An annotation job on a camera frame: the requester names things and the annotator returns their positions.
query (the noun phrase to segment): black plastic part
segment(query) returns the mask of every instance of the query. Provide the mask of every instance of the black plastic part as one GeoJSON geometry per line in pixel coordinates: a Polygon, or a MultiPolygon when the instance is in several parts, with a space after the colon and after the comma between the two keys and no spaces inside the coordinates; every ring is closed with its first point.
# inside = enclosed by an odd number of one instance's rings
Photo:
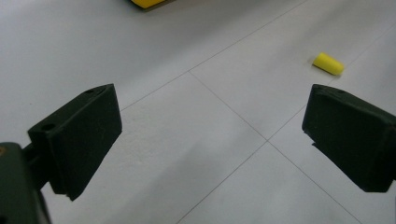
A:
{"type": "Polygon", "coordinates": [[[30,160],[35,184],[40,187],[49,178],[55,193],[75,200],[121,129],[114,85],[84,91],[28,131],[33,147],[26,148],[26,155],[41,161],[35,166],[30,160]]]}
{"type": "Polygon", "coordinates": [[[386,192],[396,174],[396,118],[358,97],[314,85],[303,130],[366,192],[386,192]]]}
{"type": "Polygon", "coordinates": [[[34,188],[18,144],[0,143],[0,181],[0,223],[50,223],[44,199],[34,188]]]}

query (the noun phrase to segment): yellow and black object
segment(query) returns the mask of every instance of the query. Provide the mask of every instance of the yellow and black object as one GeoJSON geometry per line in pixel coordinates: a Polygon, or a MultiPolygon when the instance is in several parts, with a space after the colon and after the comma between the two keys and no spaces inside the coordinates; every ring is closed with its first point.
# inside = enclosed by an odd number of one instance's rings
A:
{"type": "Polygon", "coordinates": [[[152,6],[157,5],[163,1],[164,0],[132,0],[132,2],[134,2],[135,4],[137,4],[138,6],[140,6],[142,8],[152,7],[152,6]]]}

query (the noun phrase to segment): floor tile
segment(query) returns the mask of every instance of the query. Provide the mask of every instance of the floor tile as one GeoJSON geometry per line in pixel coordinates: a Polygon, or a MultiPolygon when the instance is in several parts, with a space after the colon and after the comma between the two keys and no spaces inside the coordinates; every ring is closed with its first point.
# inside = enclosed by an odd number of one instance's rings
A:
{"type": "Polygon", "coordinates": [[[130,0],[7,0],[0,139],[27,145],[25,130],[98,85],[115,83],[124,108],[303,1],[177,0],[144,12],[130,0]]]}
{"type": "Polygon", "coordinates": [[[266,144],[180,223],[359,222],[266,144]]]}
{"type": "MultiPolygon", "coordinates": [[[[378,39],[332,85],[396,115],[396,26],[378,39]]],[[[303,109],[270,142],[362,223],[395,223],[396,186],[365,193],[354,185],[302,131],[303,109]]]]}
{"type": "Polygon", "coordinates": [[[54,223],[176,223],[265,140],[191,75],[122,111],[123,133],[54,223]]]}
{"type": "Polygon", "coordinates": [[[313,83],[332,79],[312,58],[326,51],[352,63],[395,22],[395,9],[391,0],[306,1],[191,72],[269,138],[313,83]]]}

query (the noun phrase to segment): yellow foam earplug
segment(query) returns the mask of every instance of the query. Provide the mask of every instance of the yellow foam earplug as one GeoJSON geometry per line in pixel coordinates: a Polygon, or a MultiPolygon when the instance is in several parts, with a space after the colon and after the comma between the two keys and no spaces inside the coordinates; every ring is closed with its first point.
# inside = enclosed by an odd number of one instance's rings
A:
{"type": "Polygon", "coordinates": [[[142,8],[152,7],[156,4],[163,2],[164,0],[132,0],[135,4],[142,8]]]}
{"type": "Polygon", "coordinates": [[[314,60],[314,66],[335,76],[340,75],[344,71],[344,65],[342,63],[323,52],[314,60]]]}

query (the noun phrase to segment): yellow object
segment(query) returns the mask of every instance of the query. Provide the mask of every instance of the yellow object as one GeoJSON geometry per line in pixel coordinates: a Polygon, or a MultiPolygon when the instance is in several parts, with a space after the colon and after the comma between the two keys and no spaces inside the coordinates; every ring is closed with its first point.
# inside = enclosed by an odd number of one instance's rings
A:
{"type": "Polygon", "coordinates": [[[156,4],[163,2],[164,0],[132,0],[135,4],[142,8],[152,7],[156,4]]]}
{"type": "Polygon", "coordinates": [[[344,65],[342,63],[323,52],[314,60],[314,66],[335,76],[340,75],[344,71],[344,65]]]}

